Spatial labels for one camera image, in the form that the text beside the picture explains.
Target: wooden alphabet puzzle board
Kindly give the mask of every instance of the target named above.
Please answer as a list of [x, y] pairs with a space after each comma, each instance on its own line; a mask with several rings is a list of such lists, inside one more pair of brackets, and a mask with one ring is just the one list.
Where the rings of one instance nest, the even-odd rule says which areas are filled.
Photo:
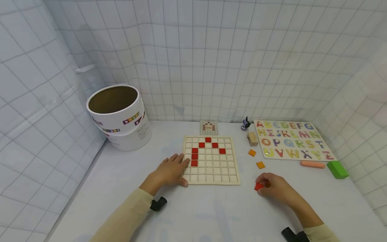
[[231, 137], [185, 136], [183, 143], [184, 159], [191, 159], [183, 173], [188, 184], [240, 185]]
[[312, 123], [254, 120], [254, 127], [265, 158], [336, 160]]

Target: beige sleeve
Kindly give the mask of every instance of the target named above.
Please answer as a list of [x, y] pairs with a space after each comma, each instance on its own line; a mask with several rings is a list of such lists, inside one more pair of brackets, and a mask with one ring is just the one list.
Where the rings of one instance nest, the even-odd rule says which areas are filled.
[[153, 196], [137, 188], [109, 216], [90, 242], [128, 242], [148, 215]]
[[340, 242], [326, 224], [304, 228], [304, 232], [310, 242]]

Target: grid board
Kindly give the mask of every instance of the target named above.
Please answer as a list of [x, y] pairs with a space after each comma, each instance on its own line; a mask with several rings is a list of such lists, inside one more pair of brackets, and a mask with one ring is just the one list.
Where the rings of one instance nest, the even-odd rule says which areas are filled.
[[184, 159], [191, 159], [183, 173], [188, 184], [240, 185], [231, 137], [185, 136]]
[[217, 135], [217, 121], [200, 121], [200, 134]]

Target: white cylindrical container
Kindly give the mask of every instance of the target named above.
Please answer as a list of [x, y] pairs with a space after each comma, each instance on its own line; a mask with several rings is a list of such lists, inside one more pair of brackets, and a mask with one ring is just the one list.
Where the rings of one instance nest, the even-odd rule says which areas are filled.
[[134, 131], [143, 112], [141, 94], [130, 85], [114, 85], [95, 92], [87, 100], [86, 108], [106, 134]]
[[151, 138], [152, 131], [149, 125], [148, 115], [145, 110], [140, 116], [138, 127], [129, 134], [120, 135], [118, 133], [107, 134], [107, 139], [120, 151], [133, 151], [144, 146]]

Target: human hand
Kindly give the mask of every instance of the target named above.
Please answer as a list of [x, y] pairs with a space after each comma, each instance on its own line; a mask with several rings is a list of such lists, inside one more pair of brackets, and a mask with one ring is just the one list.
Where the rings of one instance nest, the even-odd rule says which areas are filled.
[[166, 158], [161, 162], [159, 167], [153, 172], [157, 176], [163, 185], [176, 185], [179, 184], [183, 187], [188, 186], [187, 180], [180, 177], [183, 174], [185, 167], [189, 164], [190, 159], [185, 159], [184, 154], [174, 154], [171, 158]]
[[290, 208], [305, 201], [281, 176], [273, 173], [262, 173], [255, 182], [264, 186], [257, 191], [260, 196], [275, 198]]
[[180, 175], [183, 173], [185, 167], [189, 164], [190, 159], [185, 159], [184, 154], [174, 154], [170, 158], [164, 159], [157, 169], [148, 175], [140, 188], [152, 196], [164, 185], [179, 184], [183, 187], [188, 186], [187, 180]]

